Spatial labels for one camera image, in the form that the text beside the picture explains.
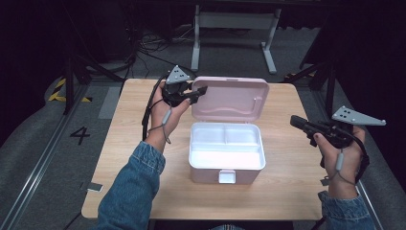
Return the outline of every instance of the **person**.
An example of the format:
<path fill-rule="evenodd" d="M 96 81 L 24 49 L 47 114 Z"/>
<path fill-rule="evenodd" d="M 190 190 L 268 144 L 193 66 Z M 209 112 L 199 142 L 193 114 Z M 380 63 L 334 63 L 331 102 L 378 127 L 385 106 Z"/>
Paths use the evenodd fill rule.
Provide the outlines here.
<path fill-rule="evenodd" d="M 190 101 L 185 100 L 171 108 L 162 101 L 162 87 L 163 83 L 152 99 L 152 129 L 146 140 L 133 151 L 102 199 L 95 229 L 147 229 L 152 200 L 158 193 L 159 177 L 165 167 L 163 153 L 167 138 L 190 105 Z M 171 113 L 163 126 L 169 110 Z M 364 142 L 365 132 L 361 128 L 355 127 L 353 134 Z M 314 139 L 325 156 L 329 177 L 328 192 L 319 193 L 327 229 L 374 229 L 367 207 L 354 185 L 361 149 L 355 143 L 343 149 L 344 164 L 338 175 L 335 165 L 341 150 L 333 147 L 320 133 L 316 133 Z"/>

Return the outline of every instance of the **pink box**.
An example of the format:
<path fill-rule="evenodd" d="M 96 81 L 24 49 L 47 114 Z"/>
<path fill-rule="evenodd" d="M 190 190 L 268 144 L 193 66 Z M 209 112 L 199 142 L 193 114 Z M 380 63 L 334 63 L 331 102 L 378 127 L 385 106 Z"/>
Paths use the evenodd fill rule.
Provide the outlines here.
<path fill-rule="evenodd" d="M 189 162 L 197 183 L 251 184 L 265 167 L 259 118 L 269 85 L 262 79 L 198 77 L 192 90 L 208 86 L 192 105 Z"/>

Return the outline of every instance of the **wooden table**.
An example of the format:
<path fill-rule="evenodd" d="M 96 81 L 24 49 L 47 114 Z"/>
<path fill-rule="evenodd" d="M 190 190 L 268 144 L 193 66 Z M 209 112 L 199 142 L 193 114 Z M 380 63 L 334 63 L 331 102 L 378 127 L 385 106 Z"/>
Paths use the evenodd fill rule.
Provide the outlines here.
<path fill-rule="evenodd" d="M 92 182 L 102 184 L 100 193 L 89 192 L 82 207 L 86 218 L 95 219 L 99 204 L 119 170 L 142 139 L 147 99 L 156 80 L 128 80 L 116 108 Z M 290 116 L 305 118 L 295 87 L 270 83 L 260 119 L 266 166 L 251 185 L 197 184 L 190 176 L 189 142 L 193 123 L 191 109 L 171 134 L 164 155 L 167 165 L 161 187 L 153 200 L 152 219 L 319 219 L 317 193 L 326 172 L 319 166 L 321 154 L 309 145 Z"/>

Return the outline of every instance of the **box lid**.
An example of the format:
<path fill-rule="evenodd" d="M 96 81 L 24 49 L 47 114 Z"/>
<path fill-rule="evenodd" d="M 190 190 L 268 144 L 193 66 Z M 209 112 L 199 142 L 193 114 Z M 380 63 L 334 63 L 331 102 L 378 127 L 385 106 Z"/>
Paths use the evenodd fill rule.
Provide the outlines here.
<path fill-rule="evenodd" d="M 253 122 L 259 118 L 269 92 L 263 79 L 198 77 L 192 90 L 208 86 L 192 104 L 192 116 L 200 121 Z"/>

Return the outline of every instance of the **denim sleeve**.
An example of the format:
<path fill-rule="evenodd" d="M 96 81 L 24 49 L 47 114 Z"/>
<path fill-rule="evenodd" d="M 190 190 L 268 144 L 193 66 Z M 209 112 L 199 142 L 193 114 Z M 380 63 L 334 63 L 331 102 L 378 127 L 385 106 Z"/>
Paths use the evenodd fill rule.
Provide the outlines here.
<path fill-rule="evenodd" d="M 362 196 L 359 195 L 354 199 L 337 199 L 329 197 L 328 192 L 323 191 L 319 193 L 319 198 L 322 201 L 327 229 L 375 229 Z"/>
<path fill-rule="evenodd" d="M 102 199 L 95 229 L 147 229 L 164 167 L 163 154 L 141 142 Z"/>

